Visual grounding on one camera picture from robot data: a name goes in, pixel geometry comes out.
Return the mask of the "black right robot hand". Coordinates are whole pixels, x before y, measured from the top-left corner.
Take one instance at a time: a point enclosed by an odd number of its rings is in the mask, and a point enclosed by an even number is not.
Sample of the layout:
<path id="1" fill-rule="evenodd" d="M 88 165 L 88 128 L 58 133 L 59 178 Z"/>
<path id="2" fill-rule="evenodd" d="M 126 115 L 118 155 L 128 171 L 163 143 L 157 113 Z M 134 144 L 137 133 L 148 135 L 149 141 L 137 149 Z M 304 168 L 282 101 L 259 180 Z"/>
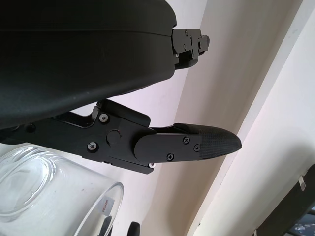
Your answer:
<path id="1" fill-rule="evenodd" d="M 110 236 L 112 234 L 112 226 L 110 226 L 111 220 L 111 216 L 104 219 L 98 236 Z M 140 236 L 140 224 L 138 222 L 131 222 L 127 236 Z"/>

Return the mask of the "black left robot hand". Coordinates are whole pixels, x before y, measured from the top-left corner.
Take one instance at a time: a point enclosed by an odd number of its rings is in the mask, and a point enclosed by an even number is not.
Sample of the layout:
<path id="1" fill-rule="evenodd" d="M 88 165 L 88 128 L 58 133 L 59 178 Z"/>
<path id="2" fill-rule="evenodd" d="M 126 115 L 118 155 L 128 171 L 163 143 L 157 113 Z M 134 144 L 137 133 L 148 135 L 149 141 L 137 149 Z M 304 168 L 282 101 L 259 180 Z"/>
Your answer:
<path id="1" fill-rule="evenodd" d="M 153 163 L 238 151 L 210 126 L 150 127 L 111 101 L 194 66 L 210 44 L 179 29 L 164 0 L 3 0 L 0 3 L 0 141 L 30 143 L 149 174 Z"/>

